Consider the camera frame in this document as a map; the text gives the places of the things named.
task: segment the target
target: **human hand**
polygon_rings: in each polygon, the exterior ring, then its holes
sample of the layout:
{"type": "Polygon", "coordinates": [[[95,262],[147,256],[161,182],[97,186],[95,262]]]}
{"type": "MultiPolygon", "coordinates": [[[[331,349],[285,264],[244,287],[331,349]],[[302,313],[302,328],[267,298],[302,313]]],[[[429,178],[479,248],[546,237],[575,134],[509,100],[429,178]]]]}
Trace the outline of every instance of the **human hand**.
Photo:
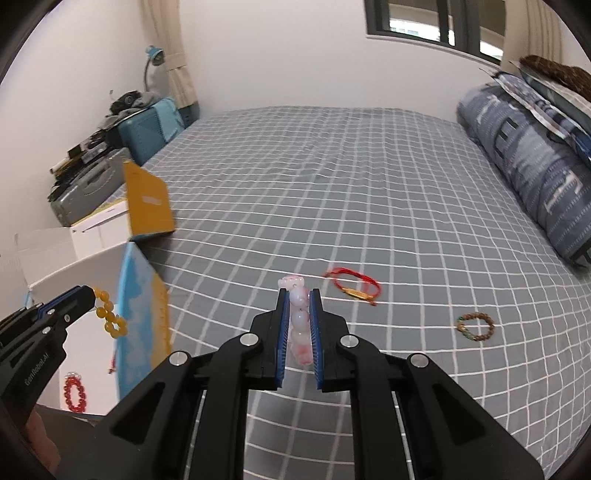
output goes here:
{"type": "Polygon", "coordinates": [[[36,457],[52,474],[56,473],[60,463],[60,452],[56,444],[47,436],[41,416],[34,409],[25,425],[25,435],[36,457]]]}

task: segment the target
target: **bed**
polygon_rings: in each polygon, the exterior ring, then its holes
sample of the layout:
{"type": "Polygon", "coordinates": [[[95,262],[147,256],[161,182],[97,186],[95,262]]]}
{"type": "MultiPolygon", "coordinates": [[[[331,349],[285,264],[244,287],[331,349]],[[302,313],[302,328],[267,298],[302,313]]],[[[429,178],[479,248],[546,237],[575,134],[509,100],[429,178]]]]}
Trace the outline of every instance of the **bed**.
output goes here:
{"type": "MultiPolygon", "coordinates": [[[[384,352],[427,352],[546,476],[589,427],[589,274],[557,256],[460,125],[400,109],[231,112],[145,168],[177,219],[142,245],[169,287],[176,349],[217,349],[299,273],[384,352]],[[323,279],[335,265],[381,282],[378,305],[323,279]],[[455,329],[475,310],[497,325],[484,343],[455,329]]],[[[245,478],[352,479],[348,401],[288,354],[284,388],[250,396],[245,478]]]]}

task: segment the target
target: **yellow beaded bracelet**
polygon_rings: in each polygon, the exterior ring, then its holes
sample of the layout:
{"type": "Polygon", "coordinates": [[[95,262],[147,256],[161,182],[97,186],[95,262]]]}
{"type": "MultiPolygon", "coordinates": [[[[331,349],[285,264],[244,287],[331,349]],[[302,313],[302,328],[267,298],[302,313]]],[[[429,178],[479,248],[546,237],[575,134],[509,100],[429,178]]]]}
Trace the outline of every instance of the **yellow beaded bracelet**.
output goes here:
{"type": "Polygon", "coordinates": [[[127,322],[113,313],[115,306],[110,301],[109,294],[99,288],[93,288],[92,290],[95,292],[96,299],[104,303],[102,307],[96,308],[96,316],[105,319],[105,330],[115,339],[127,335],[127,322]]]}

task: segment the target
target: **curtain tieback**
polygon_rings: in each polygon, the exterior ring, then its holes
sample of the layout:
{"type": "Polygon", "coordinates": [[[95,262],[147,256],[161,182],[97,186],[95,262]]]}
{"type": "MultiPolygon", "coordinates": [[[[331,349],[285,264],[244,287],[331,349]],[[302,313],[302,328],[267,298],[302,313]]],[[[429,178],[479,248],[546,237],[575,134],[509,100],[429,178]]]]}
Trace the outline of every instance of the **curtain tieback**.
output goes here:
{"type": "Polygon", "coordinates": [[[187,64],[184,53],[173,53],[171,55],[165,53],[164,58],[166,60],[164,65],[168,71],[179,69],[187,64]]]}

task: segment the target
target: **gray tool case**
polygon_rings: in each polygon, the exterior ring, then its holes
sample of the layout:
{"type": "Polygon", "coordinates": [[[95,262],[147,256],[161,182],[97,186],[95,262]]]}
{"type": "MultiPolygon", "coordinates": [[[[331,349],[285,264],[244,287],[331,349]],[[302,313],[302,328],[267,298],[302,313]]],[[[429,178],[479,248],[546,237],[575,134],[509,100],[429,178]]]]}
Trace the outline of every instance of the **gray tool case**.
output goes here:
{"type": "Polygon", "coordinates": [[[63,226],[72,226],[91,214],[123,185],[123,162],[131,161],[129,149],[121,148],[103,158],[91,170],[75,178],[68,189],[51,202],[63,226]]]}

